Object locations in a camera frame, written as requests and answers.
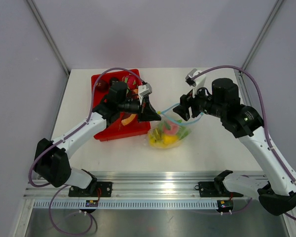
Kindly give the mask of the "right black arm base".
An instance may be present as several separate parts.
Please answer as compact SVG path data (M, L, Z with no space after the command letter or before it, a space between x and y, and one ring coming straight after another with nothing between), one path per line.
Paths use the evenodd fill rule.
M218 174L213 180L200 181L194 186L196 191L199 191L201 198L242 198L244 195L240 193L231 193L223 185L223 180L229 174L232 174L231 170L225 170Z

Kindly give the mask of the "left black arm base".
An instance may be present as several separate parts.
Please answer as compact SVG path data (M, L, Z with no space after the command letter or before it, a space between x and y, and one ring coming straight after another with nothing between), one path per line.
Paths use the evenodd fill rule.
M96 185L90 188L82 189L76 186L71 186L68 196L71 198L109 198L112 193L112 182L97 181Z

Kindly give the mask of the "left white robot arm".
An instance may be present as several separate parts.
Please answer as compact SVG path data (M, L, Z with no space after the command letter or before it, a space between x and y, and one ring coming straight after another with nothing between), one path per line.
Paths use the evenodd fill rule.
M161 120L149 101L151 93L152 87L146 82L138 87L137 96L130 94L126 83L114 82L85 120L52 141L39 141L33 171L56 188L75 186L87 197L94 195L97 178L86 170L72 168L69 159L94 135L113 125L122 112L137 115L139 122Z

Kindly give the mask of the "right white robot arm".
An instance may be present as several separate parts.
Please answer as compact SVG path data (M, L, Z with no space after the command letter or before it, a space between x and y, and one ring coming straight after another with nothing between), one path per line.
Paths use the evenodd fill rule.
M184 120L204 113L217 117L223 127L232 133L256 159L267 181L260 182L225 170L214 178L214 190L220 196L239 193L257 199L266 211L279 216L296 207L296 173L291 170L280 153L267 143L265 125L259 113L241 104L239 89L231 79L220 78L212 82L209 93L203 82L186 81L193 89L180 97L173 111Z

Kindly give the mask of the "yellow banana bunch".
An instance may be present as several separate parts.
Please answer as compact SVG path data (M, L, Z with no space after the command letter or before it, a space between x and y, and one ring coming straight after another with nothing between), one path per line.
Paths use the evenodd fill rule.
M175 144L170 145L170 146L166 146L163 144L163 141L162 141L163 134L164 133L158 128L152 129L148 134L149 145L151 147L161 148L161 149L167 149L167 148L174 146Z

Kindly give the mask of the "green star fruit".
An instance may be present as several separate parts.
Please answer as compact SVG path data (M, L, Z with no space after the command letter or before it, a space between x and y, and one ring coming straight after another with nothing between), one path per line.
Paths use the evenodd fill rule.
M180 128L179 131L177 132L177 136L178 136L179 140L183 140L183 139L186 138L190 133L191 133L191 129L190 129L190 128L182 127L182 128Z

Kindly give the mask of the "yellow lemon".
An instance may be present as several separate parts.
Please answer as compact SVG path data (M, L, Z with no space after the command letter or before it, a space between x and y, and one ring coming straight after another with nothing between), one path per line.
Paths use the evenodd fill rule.
M163 141L164 145L170 146L170 145L175 144L178 141L178 136L163 134L162 141Z

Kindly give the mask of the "pink peach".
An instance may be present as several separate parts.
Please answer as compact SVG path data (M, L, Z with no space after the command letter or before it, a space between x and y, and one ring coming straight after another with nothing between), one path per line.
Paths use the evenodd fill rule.
M164 123L163 125L163 133L168 134L168 135L176 135L177 132L179 131L180 126L177 124L169 124L169 123Z

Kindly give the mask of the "clear zip top bag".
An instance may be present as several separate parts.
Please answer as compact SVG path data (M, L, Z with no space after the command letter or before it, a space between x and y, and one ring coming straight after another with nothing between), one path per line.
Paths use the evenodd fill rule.
M189 121L183 120L173 112L179 103L170 106L163 111L157 111L161 116L160 121L152 122L148 132L147 141L150 147L156 149L169 149L179 146L193 131L195 124L204 115L200 113Z

